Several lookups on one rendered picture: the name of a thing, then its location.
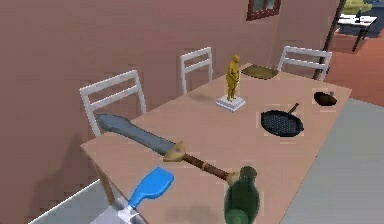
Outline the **dark green glass bottle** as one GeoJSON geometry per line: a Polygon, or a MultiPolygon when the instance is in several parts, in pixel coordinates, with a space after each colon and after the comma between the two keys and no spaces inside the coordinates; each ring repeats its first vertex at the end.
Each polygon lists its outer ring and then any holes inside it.
{"type": "Polygon", "coordinates": [[[255,168],[244,166],[239,179],[228,188],[224,200],[226,224],[253,224],[255,221],[260,208],[256,177],[255,168]]]}

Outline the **light brown wooden table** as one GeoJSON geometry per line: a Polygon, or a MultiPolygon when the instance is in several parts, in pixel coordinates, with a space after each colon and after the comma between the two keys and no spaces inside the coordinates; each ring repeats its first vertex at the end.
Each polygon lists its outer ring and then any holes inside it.
{"type": "MultiPolygon", "coordinates": [[[[235,112],[216,104],[225,91],[224,78],[217,78],[133,122],[165,139],[182,141],[187,153],[227,172],[254,167],[261,194],[256,224],[280,224],[351,91],[285,72],[269,80],[243,76],[238,92],[246,103],[235,112]],[[320,106],[315,92],[333,92],[337,103],[320,106]],[[296,103],[293,115],[304,124],[300,134],[278,137],[263,129],[262,112],[288,112],[296,103]]],[[[223,180],[186,162],[163,163],[157,153],[114,133],[82,148],[124,197],[157,166],[174,174],[174,183],[162,197],[140,205],[149,224],[225,224],[223,180]]]]}

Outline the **golden figure statue white base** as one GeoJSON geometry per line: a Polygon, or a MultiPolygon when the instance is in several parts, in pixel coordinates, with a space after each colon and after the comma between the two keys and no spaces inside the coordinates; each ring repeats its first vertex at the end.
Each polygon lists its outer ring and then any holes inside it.
{"type": "Polygon", "coordinates": [[[241,97],[236,97],[235,92],[240,80],[240,69],[239,69],[239,56],[234,55],[230,62],[227,73],[227,94],[222,96],[216,101],[216,104],[224,109],[231,112],[235,112],[245,104],[245,100],[241,97]]]}

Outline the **grey blade sword brown hilt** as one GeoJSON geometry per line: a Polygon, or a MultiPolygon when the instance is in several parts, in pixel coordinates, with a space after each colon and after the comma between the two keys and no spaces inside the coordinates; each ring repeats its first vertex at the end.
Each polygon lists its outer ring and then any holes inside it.
{"type": "Polygon", "coordinates": [[[107,132],[113,132],[125,136],[163,156],[164,162],[181,162],[185,161],[202,171],[212,174],[229,185],[234,184],[240,174],[238,172],[227,172],[220,168],[209,164],[206,161],[200,160],[185,152],[185,147],[182,141],[172,142],[160,136],[157,136],[149,131],[146,131],[125,117],[113,114],[97,114],[95,116],[96,123],[100,128],[107,132]]]}

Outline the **olive brown place mat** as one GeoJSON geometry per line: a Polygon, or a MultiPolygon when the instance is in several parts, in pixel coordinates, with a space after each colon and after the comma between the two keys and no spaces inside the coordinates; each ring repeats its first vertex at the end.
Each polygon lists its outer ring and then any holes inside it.
{"type": "Polygon", "coordinates": [[[242,73],[244,75],[249,76],[249,77],[268,80],[268,79],[275,77],[279,73],[279,71],[276,69],[252,64],[252,65],[244,68],[242,70],[242,73]]]}

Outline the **black frying pan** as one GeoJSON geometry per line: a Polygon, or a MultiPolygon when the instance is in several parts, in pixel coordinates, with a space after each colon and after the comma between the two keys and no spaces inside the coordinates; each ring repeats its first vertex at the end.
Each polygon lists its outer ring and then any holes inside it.
{"type": "Polygon", "coordinates": [[[299,106],[296,103],[288,112],[269,110],[261,113],[261,126],[268,133],[278,137],[295,137],[304,130],[300,118],[293,115],[299,106]]]}

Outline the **dark red framed window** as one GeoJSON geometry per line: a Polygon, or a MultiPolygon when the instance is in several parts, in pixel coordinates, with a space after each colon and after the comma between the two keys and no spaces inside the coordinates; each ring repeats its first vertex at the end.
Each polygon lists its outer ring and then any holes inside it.
{"type": "Polygon", "coordinates": [[[248,0],[247,21],[279,14],[281,0],[248,0]]]}

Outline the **dark brown small bowl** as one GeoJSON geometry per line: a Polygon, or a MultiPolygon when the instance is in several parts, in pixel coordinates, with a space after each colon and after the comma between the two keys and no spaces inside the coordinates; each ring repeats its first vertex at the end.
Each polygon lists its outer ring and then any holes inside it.
{"type": "Polygon", "coordinates": [[[314,100],[320,106],[334,106],[337,103],[333,92],[315,92],[314,100]]]}

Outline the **white top black table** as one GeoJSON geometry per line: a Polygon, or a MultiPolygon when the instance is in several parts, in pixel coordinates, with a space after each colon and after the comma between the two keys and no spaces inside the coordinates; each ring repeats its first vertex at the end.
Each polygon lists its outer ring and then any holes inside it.
{"type": "Polygon", "coordinates": [[[359,34],[356,38],[352,51],[357,49],[357,46],[361,40],[365,39],[371,25],[375,23],[377,18],[375,16],[360,16],[341,14],[337,24],[340,26],[358,27],[359,34]]]}

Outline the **black door frame post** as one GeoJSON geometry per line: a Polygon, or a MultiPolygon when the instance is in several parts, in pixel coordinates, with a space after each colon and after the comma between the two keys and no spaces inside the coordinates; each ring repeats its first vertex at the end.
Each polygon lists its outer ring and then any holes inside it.
{"type": "MultiPolygon", "coordinates": [[[[330,29],[329,29],[329,32],[328,32],[328,35],[327,35],[327,38],[326,38],[326,41],[324,43],[322,51],[328,51],[328,49],[330,47],[333,35],[335,33],[335,30],[336,30],[337,23],[338,23],[338,20],[339,20],[339,17],[341,15],[342,9],[343,9],[344,4],[346,3],[346,1],[347,0],[339,0],[339,4],[338,4],[338,6],[336,8],[336,12],[334,14],[333,21],[331,23],[331,26],[330,26],[330,29]]],[[[314,74],[313,74],[313,76],[312,76],[312,79],[318,80],[319,77],[320,77],[320,73],[322,71],[323,70],[316,69],[314,74]]]]}

